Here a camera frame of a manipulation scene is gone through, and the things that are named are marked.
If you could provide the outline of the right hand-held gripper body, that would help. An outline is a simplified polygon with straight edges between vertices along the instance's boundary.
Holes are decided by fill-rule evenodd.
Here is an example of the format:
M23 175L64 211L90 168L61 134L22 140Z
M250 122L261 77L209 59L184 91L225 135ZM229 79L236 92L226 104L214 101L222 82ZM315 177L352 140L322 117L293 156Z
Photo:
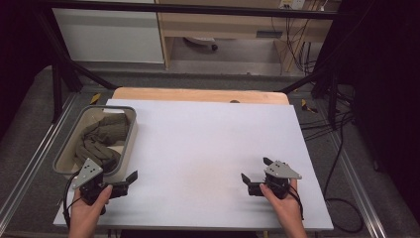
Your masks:
M283 199L288 195L291 179L302 179L301 174L281 161L274 161L270 166L266 166L263 171L265 174L263 183L279 199Z

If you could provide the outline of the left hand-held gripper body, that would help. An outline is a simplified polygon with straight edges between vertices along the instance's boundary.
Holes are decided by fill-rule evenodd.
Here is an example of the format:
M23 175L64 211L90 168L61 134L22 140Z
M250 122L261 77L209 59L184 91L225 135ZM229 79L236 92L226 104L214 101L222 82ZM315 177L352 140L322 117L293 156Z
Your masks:
M80 198L92 205L104 188L109 185L104 181L104 170L91 159L87 159L72 185L73 189L80 191Z

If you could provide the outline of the beige bin with grey rim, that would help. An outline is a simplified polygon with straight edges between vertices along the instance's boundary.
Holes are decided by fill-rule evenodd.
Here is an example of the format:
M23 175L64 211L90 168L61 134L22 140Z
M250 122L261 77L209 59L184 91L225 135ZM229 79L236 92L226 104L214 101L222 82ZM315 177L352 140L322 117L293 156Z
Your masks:
M69 135L55 157L52 163L53 170L69 179L73 173L80 169L80 166L75 160L76 143L82 131L107 116L122 114L126 116L128 123L127 136L121 142L116 142L108 146L108 149L116 151L121 157L116 168L112 172L104 175L104 180L107 182L124 180L138 130L136 111L134 108L128 106L94 105L85 107L74 121Z

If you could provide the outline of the olive green cloth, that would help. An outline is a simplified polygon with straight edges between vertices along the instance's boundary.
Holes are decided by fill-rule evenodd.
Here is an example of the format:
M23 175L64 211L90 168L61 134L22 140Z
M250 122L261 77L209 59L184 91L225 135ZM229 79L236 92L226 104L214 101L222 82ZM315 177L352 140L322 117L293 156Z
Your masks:
M82 130L76 140L74 161L82 166L91 159L99 166L111 162L110 171L120 161L121 154L112 146L123 145L129 132L129 123L124 113L111 113Z

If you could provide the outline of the person's right hand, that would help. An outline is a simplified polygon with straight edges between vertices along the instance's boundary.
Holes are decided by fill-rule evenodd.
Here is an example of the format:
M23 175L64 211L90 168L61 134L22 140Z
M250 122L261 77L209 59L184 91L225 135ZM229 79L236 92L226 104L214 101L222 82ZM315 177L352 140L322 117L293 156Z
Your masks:
M283 199L276 197L272 190L263 183L260 184L260 189L263 196L271 204L283 228L302 223L300 205L295 199L297 195L297 180L295 178L290 181L290 192Z

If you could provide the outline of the person's left hand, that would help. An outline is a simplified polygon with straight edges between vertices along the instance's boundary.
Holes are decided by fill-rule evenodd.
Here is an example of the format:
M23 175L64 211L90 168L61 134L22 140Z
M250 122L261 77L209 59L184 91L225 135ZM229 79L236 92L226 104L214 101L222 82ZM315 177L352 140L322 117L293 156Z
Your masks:
M112 185L108 185L99 194L97 200L92 205L87 205L80 198L80 191L78 189L74 192L73 205L70 212L70 228L71 227L89 227L96 228L97 222L102 208L108 203L111 193Z

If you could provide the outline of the white table board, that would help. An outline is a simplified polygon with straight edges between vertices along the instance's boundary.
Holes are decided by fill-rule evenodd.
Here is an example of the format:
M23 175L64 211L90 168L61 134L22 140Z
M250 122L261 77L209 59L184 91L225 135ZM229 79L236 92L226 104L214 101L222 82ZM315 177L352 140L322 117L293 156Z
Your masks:
M276 230L263 197L243 176L264 178L264 159L302 179L298 193L309 231L333 227L290 105L114 99L137 112L128 170L138 179L111 200L99 224L120 229Z

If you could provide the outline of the wooden table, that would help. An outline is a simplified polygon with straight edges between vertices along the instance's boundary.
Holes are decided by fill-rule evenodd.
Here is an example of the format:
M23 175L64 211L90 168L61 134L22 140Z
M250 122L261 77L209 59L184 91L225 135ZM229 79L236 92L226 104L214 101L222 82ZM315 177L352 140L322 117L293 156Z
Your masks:
M284 93L263 92L255 90L207 90L183 88L145 88L120 87L112 96L113 99L137 100L171 100L256 104L288 105L289 100Z

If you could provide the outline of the grey socket box under desk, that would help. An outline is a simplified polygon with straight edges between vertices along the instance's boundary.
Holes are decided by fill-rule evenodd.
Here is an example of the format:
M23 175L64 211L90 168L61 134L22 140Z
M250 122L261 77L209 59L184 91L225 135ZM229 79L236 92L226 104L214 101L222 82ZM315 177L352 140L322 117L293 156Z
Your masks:
M259 39L280 39L283 35L283 32L277 31L257 31L256 38Z

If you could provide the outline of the white cabinet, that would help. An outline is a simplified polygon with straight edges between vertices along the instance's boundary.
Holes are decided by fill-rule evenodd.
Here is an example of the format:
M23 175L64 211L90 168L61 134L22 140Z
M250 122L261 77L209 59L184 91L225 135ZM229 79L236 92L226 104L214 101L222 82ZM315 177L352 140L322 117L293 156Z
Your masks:
M156 13L53 9L70 57L163 63Z

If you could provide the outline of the black curtain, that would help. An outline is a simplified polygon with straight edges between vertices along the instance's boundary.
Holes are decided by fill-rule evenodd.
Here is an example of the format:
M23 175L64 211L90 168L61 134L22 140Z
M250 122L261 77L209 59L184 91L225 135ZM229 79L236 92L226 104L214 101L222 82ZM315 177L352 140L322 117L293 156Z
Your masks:
M353 43L342 76L363 135L420 221L420 0L375 0Z
M0 0L0 141L35 76L50 64L31 0Z

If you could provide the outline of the white chair base with casters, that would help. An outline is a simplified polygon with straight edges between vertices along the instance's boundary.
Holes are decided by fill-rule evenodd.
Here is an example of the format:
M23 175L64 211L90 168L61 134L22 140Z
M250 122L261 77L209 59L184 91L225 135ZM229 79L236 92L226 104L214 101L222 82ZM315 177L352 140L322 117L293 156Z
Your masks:
M208 46L211 48L212 51L217 51L218 46L213 38L190 38L185 37L185 40L196 45L200 46Z

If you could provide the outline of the light wooden desk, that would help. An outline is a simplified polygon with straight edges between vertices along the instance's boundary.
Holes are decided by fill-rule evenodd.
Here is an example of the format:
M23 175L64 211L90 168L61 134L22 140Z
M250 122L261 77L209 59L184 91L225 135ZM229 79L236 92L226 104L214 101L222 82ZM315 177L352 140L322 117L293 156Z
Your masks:
M182 4L204 6L228 6L285 10L279 7L280 0L155 0L158 4ZM305 0L301 10L320 11L329 0ZM257 31L283 32L274 42L282 69L290 72L301 47L305 43L322 43L331 28L330 20L303 20L280 18L248 18L241 16L215 16L192 14L157 15L159 28L165 40L175 37L215 39L258 39Z

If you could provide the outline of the white power strip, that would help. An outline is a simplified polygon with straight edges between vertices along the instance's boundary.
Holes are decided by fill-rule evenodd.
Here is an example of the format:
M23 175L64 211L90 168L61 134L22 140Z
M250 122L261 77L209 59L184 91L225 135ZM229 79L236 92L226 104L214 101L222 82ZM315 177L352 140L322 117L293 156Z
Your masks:
M301 10L305 0L280 0L279 7L291 10Z

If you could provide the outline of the aluminium rail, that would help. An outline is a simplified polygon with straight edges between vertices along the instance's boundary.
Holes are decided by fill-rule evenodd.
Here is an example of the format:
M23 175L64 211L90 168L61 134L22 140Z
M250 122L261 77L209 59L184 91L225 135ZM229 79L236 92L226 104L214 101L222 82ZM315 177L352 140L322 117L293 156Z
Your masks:
M20 177L17 179L13 189L9 192L7 199L0 207L0 237L5 232L17 208L21 204L25 193L33 182L35 175L49 152L59 130L62 127L62 123L66 119L77 96L77 93L69 94L64 104L60 107L62 110L61 114L57 117L55 122L50 123L43 139L39 143Z
M342 171L348 181L349 187L356 201L359 212L363 218L365 228L371 238L386 238L386 232L370 201L367 191L356 172L346 149L344 148L344 127L338 126L336 131L331 132L331 141L338 152Z

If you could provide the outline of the black metal frame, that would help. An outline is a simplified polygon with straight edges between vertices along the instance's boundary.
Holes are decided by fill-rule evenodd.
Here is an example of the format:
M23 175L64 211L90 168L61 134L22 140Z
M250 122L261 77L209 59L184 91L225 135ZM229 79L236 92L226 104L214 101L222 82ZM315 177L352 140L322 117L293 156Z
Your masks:
M81 81L76 75L78 72L88 77L99 85L115 90L117 85L106 81L94 74L81 64L74 61L67 52L66 46L58 38L60 30L52 27L52 22L46 17L46 12L52 8L71 10L94 10L112 12L146 12L168 14L192 14L192 15L215 15L215 16L241 16L248 18L280 18L280 19L303 19L303 20L330 20L350 21L355 18L350 13L320 12L308 10L269 10L265 8L228 7L228 6L204 6L182 4L154 4L154 3L129 3L129 2L106 2L106 1L82 1L82 0L34 0L30 7L34 18L46 38L51 52L52 68L61 68L64 82L72 91L81 90Z

